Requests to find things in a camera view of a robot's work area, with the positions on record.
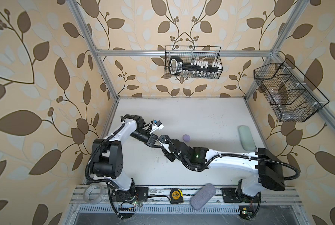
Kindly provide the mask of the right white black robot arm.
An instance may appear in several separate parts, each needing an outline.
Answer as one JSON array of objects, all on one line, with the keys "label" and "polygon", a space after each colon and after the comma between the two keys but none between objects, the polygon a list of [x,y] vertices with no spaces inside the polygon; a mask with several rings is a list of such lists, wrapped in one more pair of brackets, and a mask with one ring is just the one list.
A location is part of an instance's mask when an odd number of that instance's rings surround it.
[{"label": "right white black robot arm", "polygon": [[249,172],[238,182],[237,195],[255,197],[263,190],[285,191],[285,182],[300,177],[298,168],[284,163],[266,148],[250,153],[229,153],[209,148],[191,148],[184,142],[164,135],[158,139],[170,161],[179,160],[188,170],[234,169]]}]

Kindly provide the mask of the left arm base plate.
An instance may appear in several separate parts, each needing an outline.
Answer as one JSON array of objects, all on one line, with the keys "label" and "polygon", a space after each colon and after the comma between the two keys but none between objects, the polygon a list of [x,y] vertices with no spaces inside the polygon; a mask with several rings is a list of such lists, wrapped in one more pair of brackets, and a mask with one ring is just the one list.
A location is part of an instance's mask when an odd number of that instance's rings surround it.
[{"label": "left arm base plate", "polygon": [[148,187],[131,187],[127,191],[113,190],[112,196],[117,202],[146,202],[148,199]]}]

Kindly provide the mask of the purple earbud charging case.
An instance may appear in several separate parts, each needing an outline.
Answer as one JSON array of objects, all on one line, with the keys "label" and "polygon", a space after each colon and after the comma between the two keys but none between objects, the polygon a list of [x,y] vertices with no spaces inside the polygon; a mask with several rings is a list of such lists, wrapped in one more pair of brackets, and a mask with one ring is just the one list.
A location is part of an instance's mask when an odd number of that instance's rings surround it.
[{"label": "purple earbud charging case", "polygon": [[191,140],[191,137],[189,136],[189,135],[187,135],[187,134],[185,134],[185,135],[183,135],[183,140],[185,141],[185,142],[189,142],[190,140]]}]

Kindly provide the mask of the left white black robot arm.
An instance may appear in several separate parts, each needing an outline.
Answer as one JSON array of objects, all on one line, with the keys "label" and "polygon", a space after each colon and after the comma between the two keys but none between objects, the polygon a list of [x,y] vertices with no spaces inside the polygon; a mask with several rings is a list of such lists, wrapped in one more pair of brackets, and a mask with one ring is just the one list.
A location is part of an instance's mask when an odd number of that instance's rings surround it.
[{"label": "left white black robot arm", "polygon": [[161,121],[146,124],[138,115],[126,114],[121,125],[110,136],[96,139],[87,162],[85,177],[89,183],[106,183],[118,198],[129,200],[136,196],[135,181],[123,171],[122,145],[129,137],[135,138],[151,148],[158,148],[155,130],[161,130]]}]

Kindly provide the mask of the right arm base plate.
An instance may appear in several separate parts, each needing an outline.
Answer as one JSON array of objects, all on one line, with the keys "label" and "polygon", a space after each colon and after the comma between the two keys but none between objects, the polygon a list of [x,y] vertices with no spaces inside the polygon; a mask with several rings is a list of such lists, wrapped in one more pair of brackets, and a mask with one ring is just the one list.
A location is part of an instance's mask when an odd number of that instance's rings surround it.
[{"label": "right arm base plate", "polygon": [[255,197],[250,197],[243,194],[238,196],[236,187],[224,187],[221,189],[221,193],[224,203],[252,204],[260,202],[259,194],[257,194]]}]

